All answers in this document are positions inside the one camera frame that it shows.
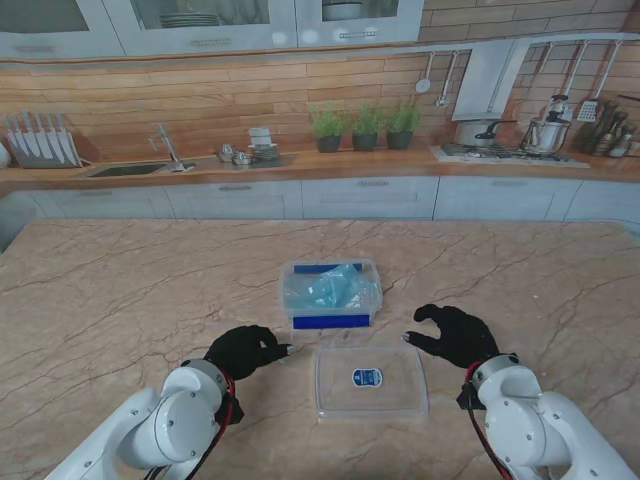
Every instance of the black glove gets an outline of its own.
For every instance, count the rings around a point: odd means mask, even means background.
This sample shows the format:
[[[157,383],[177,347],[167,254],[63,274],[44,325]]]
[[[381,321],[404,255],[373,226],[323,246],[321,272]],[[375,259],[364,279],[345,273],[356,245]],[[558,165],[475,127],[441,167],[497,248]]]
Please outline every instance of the black glove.
[[[484,362],[500,355],[489,327],[478,317],[456,307],[440,308],[430,303],[413,314],[416,322],[427,318],[432,319],[440,329],[440,338],[407,332],[403,338],[411,345],[460,368],[469,368],[475,362]]]
[[[224,370],[233,380],[242,380],[256,368],[286,357],[289,346],[278,344],[275,335],[266,327],[237,327],[216,339],[204,359]]]

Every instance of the label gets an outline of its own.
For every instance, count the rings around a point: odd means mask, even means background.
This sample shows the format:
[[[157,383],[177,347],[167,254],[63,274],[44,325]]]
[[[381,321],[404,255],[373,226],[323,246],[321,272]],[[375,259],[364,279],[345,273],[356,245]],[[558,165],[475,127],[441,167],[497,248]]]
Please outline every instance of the label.
[[[356,387],[379,387],[382,385],[382,372],[377,368],[356,368],[353,371],[353,384]]]

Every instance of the marble countertop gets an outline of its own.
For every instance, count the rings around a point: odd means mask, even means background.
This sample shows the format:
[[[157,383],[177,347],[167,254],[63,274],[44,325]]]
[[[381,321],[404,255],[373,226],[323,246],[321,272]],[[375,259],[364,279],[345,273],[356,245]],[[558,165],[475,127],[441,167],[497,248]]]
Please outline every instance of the marble countertop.
[[[385,292],[372,327],[335,338],[402,345],[416,307],[456,305],[640,474],[640,247],[617,225],[47,220],[0,257],[0,478],[46,476],[129,395],[234,326],[289,340],[280,267],[318,257],[373,259]],[[455,402],[462,370],[423,355],[426,417],[318,421],[320,343],[238,383],[246,416],[199,478],[496,478]]]

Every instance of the stovetop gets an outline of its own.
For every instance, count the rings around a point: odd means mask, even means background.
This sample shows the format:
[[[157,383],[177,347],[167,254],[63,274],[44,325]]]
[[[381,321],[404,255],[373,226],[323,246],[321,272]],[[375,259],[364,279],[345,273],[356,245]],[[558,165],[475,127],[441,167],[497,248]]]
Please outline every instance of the stovetop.
[[[479,147],[457,143],[445,143],[442,147],[430,147],[438,161],[444,163],[541,165],[556,167],[591,168],[589,164],[574,160],[564,153],[529,153],[517,147],[490,145]]]
[[[516,147],[494,144],[486,147],[476,145],[462,145],[459,143],[445,143],[442,150],[450,156],[464,156],[468,158],[531,158],[538,160],[552,160],[568,162],[569,156],[563,153],[530,153]]]

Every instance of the potted plant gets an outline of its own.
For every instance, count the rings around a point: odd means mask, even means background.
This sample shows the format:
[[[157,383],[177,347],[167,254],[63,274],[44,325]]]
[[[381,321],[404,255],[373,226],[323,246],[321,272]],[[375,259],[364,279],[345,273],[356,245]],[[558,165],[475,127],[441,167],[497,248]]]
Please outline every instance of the potted plant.
[[[316,137],[316,145],[320,153],[334,153],[340,147],[342,132],[347,129],[347,118],[342,112],[336,112],[333,105],[328,104],[325,110],[311,111],[311,130]]]
[[[353,127],[353,149],[370,152],[378,141],[378,132],[384,128],[385,118],[379,107],[364,104]]]
[[[387,119],[387,145],[391,150],[406,150],[413,131],[420,125],[420,109],[411,103],[402,103]]]

